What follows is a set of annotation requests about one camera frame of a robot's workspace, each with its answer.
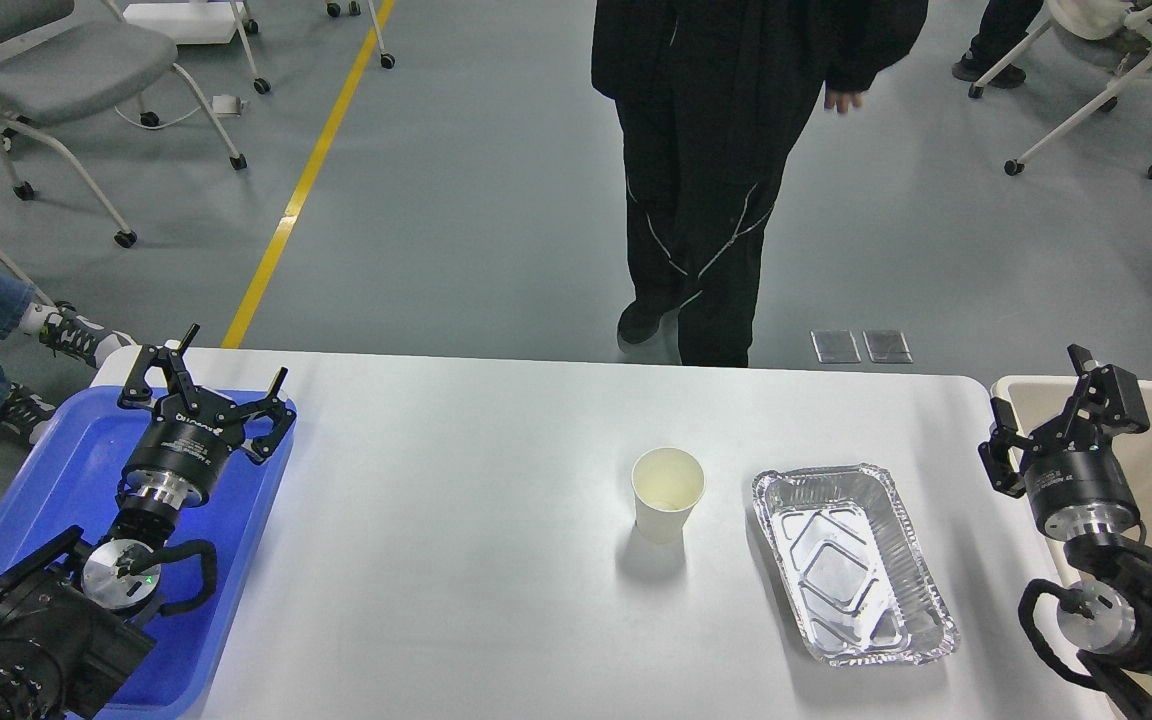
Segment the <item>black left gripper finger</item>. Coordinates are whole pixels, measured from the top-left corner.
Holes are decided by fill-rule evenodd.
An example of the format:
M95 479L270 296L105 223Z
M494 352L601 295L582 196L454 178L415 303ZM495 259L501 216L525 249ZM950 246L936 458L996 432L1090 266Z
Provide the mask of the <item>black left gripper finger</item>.
M194 338L200 331L200 325L192 324L184 333L184 338L179 344L168 347L165 344L141 347L141 354L132 363L131 373L120 392L116 404L122 409L151 409L151 391L147 387L147 373L152 369L159 369L166 382L169 395L184 397L188 410L200 409L200 389L194 382L192 376L184 363L184 355Z
M237 448L252 462L253 465L264 465L271 456L275 454L285 437L297 419L296 410L287 404L285 397L280 396L288 376L288 369L280 366L278 373L270 384L268 392L264 396L257 397L247 404L236 406L232 411L232 425L237 429ZM265 435L247 435L247 424L250 420L270 419L271 429Z

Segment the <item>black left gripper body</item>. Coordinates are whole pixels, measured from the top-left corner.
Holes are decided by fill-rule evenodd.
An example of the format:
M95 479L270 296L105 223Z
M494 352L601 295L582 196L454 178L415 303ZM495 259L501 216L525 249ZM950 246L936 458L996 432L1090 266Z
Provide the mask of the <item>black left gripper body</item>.
M156 500L209 500L230 457L242 452L259 464L259 438L247 425L259 402L233 397L123 397L123 409L150 414L147 429L122 469L126 488Z

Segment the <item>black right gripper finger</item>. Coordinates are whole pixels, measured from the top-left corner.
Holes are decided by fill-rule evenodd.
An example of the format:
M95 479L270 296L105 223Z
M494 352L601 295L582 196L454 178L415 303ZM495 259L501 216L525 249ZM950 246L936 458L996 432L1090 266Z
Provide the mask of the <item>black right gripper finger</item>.
M1020 433L1018 419L1005 397L990 397L993 425L990 438L978 446L978 455L986 470L993 491L1001 495L1020 498L1026 493L1021 471L1011 464L1011 450L1021 450L1021 457L1037 448L1034 438Z
M1056 418L1056 441L1074 450L1107 450L1117 435L1151 429L1137 376L1114 364L1101 365L1079 344L1068 346L1075 388Z

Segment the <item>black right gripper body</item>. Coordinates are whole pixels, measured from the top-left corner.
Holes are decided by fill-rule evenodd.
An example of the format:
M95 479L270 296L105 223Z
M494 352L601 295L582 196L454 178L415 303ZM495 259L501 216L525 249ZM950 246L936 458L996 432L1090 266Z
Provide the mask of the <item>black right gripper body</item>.
M1051 541L1078 536L1123 535L1140 524L1132 488L1114 450L1119 434L1139 434L1140 424L1123 429L1092 424L1087 442L1055 445L1029 439L1020 470L1036 528Z

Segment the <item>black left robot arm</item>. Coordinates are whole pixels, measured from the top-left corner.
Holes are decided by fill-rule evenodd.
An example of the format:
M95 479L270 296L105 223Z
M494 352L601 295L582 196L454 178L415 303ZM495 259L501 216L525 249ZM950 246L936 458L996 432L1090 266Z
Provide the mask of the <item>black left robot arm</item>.
M0 506L0 719L191 705L291 454L285 377L210 389L147 346L60 407Z

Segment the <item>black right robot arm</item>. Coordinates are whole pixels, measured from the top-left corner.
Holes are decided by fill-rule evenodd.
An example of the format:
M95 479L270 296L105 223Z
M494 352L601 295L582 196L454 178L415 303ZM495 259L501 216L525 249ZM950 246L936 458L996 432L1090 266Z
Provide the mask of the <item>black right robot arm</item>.
M1064 682L1106 694L1128 719L1152 719L1152 547L1129 537L1140 510L1112 441L1149 430L1137 376L1070 344L1076 382L1061 414L1020 432L1005 397L978 454L992 488L1026 498L1039 533L1085 577L1032 579L1018 617L1030 647Z

